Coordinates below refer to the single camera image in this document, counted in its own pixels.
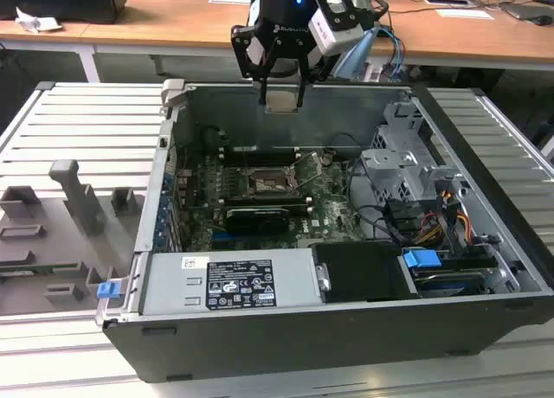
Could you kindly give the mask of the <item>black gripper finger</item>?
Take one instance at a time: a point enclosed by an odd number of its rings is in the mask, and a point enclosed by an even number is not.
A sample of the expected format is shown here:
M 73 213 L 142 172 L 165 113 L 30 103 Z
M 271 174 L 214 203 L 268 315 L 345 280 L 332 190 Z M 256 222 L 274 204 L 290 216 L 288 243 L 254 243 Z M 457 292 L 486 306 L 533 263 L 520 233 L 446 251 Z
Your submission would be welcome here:
M 272 24 L 231 28 L 231 45 L 242 77 L 260 83 L 259 104 L 263 106 L 267 104 L 267 79 L 277 61 L 277 41 Z
M 319 47 L 312 41 L 296 42 L 297 62 L 300 71 L 300 83 L 297 94 L 297 108 L 304 102 L 306 87 L 315 82 L 323 82 L 330 75 L 337 63 L 336 55 L 323 55 Z

